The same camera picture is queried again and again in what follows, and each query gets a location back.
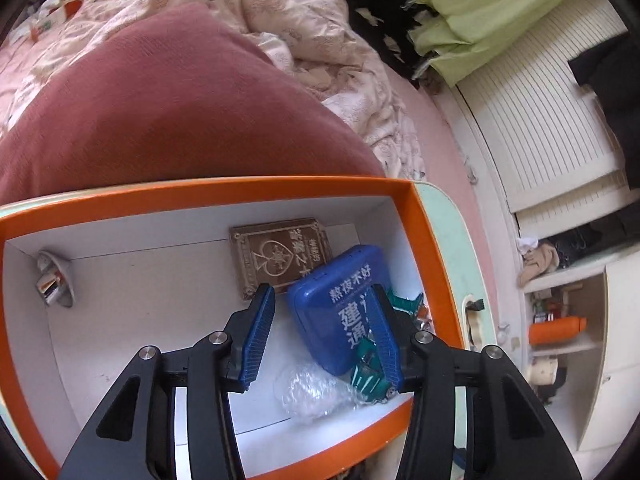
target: open drawer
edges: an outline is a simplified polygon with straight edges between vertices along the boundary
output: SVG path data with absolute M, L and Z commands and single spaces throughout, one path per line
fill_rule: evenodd
M 358 243 L 375 244 L 396 294 L 425 292 L 440 338 L 463 345 L 459 317 L 471 295 L 484 299 L 483 341 L 495 343 L 462 217 L 428 184 L 348 177 L 187 180 L 52 196 L 6 206 L 0 215 L 2 416 L 51 479 L 140 347 L 192 346 L 247 306 L 232 263 L 232 226 L 313 217 L 325 225 L 334 256 Z M 40 249 L 72 262 L 72 308 L 46 307 L 40 299 L 34 287 Z M 406 429 L 407 395 L 313 424 L 291 420 L 273 385 L 305 353 L 279 295 L 258 378 L 244 395 L 230 394 L 248 478 L 324 480 Z M 176 459 L 178 474 L 188 478 L 181 398 L 178 393 Z

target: clear plastic wrapper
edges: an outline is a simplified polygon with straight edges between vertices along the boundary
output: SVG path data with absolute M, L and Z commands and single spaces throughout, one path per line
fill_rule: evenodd
M 365 404 L 349 383 L 316 363 L 285 368 L 276 379 L 274 392 L 290 416 L 307 422 Z

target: beige cloth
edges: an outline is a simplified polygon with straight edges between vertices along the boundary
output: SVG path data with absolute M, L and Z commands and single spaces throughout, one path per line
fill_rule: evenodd
M 76 59 L 127 25 L 188 1 L 205 2 L 277 68 L 297 78 L 371 147 L 386 176 L 421 180 L 425 169 L 414 124 L 380 57 L 349 26 L 344 0 L 85 0 L 26 73 L 0 134 L 14 126 L 52 76 Z
M 560 258 L 556 248 L 543 243 L 524 255 L 524 269 L 518 276 L 518 286 L 523 287 L 533 278 L 544 272 L 553 272 L 558 268 Z

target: brown card box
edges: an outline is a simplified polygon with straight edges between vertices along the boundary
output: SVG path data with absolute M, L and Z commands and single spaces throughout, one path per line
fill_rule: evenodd
M 276 293 L 332 259 L 326 232 L 313 218 L 230 229 L 242 297 L 250 300 L 261 283 Z

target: small grey object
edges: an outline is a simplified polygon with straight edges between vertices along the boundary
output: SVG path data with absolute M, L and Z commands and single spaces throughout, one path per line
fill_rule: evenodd
M 214 345 L 222 345 L 227 339 L 228 336 L 222 330 L 218 330 L 209 336 L 209 341 Z
M 500 359 L 503 355 L 504 355 L 504 351 L 502 350 L 502 348 L 500 348 L 499 346 L 496 345 L 487 345 L 486 347 L 486 354 L 491 358 L 491 359 Z
M 415 333 L 415 340 L 418 343 L 426 345 L 433 341 L 433 334 L 431 332 L 427 332 L 426 330 L 420 330 L 420 332 Z
M 144 359 L 145 361 L 147 359 L 151 359 L 154 355 L 156 355 L 156 347 L 145 346 L 144 348 L 140 349 L 140 352 L 138 352 L 138 355 L 140 356 L 141 359 Z

